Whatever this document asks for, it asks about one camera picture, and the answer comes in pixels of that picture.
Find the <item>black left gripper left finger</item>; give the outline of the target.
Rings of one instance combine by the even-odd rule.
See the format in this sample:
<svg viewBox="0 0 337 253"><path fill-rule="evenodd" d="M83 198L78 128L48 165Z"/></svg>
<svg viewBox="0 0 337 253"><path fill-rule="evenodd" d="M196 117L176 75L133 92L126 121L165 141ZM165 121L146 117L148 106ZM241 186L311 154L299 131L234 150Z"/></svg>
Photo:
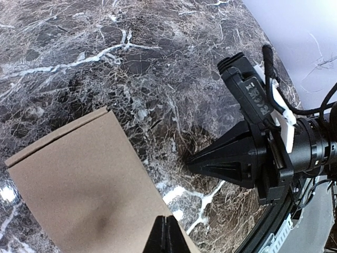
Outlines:
<svg viewBox="0 0 337 253"><path fill-rule="evenodd" d="M157 216L143 253L163 253L166 252L166 217Z"/></svg>

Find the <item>brown cardboard box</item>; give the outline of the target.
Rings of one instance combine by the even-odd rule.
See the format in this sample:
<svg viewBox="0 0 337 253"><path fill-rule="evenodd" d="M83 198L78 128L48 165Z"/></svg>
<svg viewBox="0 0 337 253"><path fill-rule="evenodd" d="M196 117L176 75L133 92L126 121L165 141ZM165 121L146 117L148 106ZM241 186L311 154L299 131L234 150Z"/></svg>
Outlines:
<svg viewBox="0 0 337 253"><path fill-rule="evenodd" d="M107 108L40 138L5 163L62 252L143 252L156 217L172 216Z"/></svg>

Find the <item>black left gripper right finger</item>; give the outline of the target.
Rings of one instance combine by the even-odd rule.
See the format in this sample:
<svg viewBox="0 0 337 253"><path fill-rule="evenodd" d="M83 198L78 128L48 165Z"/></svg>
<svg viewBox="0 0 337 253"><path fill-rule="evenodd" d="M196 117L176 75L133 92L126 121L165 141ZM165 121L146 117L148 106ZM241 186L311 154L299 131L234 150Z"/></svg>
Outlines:
<svg viewBox="0 0 337 253"><path fill-rule="evenodd" d="M175 219L174 216L168 216L166 218L165 237L165 252L191 253L179 227L178 221Z"/></svg>

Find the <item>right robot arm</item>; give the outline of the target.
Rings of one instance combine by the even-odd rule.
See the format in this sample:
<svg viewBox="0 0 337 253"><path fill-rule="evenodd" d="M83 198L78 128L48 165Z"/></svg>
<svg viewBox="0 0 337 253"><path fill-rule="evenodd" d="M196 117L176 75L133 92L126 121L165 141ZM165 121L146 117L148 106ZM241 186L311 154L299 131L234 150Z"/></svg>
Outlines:
<svg viewBox="0 0 337 253"><path fill-rule="evenodd" d="M238 122L214 143L187 158L187 168L237 186L255 189L261 205L298 199L302 179L325 175L336 179L336 137L318 117L299 118L288 152L281 137L281 127L258 118L251 107L254 98L264 91L258 79L226 81L239 104L244 120Z"/></svg>

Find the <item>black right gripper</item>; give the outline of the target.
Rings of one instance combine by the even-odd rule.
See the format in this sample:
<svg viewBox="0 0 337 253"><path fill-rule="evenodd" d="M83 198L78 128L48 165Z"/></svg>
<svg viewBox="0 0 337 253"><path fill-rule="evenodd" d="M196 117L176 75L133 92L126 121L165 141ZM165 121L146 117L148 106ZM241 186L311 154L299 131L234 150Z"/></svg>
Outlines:
<svg viewBox="0 0 337 253"><path fill-rule="evenodd" d="M293 181L294 168L280 133L264 130L263 155L256 178L257 145L246 121L240 121L208 147L187 158L187 168L195 174L214 177L252 189L254 183L260 205L282 204Z"/></svg>

